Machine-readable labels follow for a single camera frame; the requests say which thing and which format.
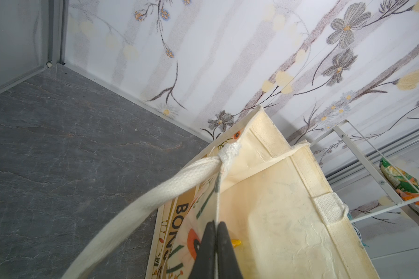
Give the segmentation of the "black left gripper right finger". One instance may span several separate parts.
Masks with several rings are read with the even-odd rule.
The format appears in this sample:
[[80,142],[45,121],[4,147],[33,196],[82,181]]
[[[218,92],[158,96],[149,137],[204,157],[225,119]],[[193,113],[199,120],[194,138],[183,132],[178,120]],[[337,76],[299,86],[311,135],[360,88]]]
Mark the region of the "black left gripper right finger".
[[218,224],[216,233],[218,279],[243,279],[225,222]]

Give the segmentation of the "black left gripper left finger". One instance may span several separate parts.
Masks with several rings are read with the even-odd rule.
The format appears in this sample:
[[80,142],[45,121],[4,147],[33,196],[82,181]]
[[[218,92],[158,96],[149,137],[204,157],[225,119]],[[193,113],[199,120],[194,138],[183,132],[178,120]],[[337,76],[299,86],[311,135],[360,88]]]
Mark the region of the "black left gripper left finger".
[[203,234],[197,258],[189,275],[189,279],[214,279],[216,256],[216,226],[208,222]]

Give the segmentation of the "yellow banana bunch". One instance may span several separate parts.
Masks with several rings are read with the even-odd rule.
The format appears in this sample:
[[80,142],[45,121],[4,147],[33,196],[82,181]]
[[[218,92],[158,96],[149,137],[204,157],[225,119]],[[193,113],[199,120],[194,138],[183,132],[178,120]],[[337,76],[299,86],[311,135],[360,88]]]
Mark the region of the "yellow banana bunch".
[[239,240],[239,239],[231,239],[230,241],[231,241],[231,244],[232,244],[233,248],[236,248],[236,247],[240,246],[241,243],[242,243],[241,240]]

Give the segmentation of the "cream canvas grocery bag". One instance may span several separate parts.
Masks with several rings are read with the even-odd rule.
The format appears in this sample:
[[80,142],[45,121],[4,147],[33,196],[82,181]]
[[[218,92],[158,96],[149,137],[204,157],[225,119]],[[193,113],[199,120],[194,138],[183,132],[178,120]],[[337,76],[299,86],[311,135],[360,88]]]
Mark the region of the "cream canvas grocery bag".
[[124,208],[64,278],[87,278],[152,212],[149,279],[188,279],[211,221],[241,240],[234,251],[244,279],[378,277],[308,142],[289,145],[261,107]]

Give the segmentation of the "white wooden two-tier shelf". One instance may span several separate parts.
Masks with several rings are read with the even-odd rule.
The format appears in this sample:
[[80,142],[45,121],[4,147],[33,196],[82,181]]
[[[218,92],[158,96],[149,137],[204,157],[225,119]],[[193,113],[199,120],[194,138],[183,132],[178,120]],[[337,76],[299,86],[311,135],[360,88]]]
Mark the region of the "white wooden two-tier shelf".
[[363,216],[351,219],[350,222],[357,223],[359,221],[369,219],[383,213],[388,213],[395,209],[401,209],[419,226],[419,214],[410,207],[411,204],[419,201],[419,187],[414,186],[410,179],[406,177],[403,173],[399,173],[399,175],[402,176],[404,180],[406,180],[408,184],[412,187],[412,189],[416,192],[414,198],[410,200],[402,199],[401,196],[397,193],[396,189],[390,184],[390,181],[371,162],[371,160],[369,160],[368,156],[365,155],[365,153],[363,153],[362,150],[352,141],[352,139],[342,130],[342,126],[344,124],[352,125],[352,123],[348,120],[340,122],[332,129],[328,130],[327,132],[323,133],[321,136],[316,138],[314,141],[312,141],[310,143],[310,147],[314,148],[314,146],[316,146],[324,138],[328,137],[332,133],[335,133],[341,139],[341,143],[344,143],[347,146],[347,148],[353,153],[356,159],[363,165],[365,170],[368,171],[369,175],[380,185],[382,190],[386,193],[386,195],[390,198],[392,202],[391,206],[381,207],[377,211],[365,213]]

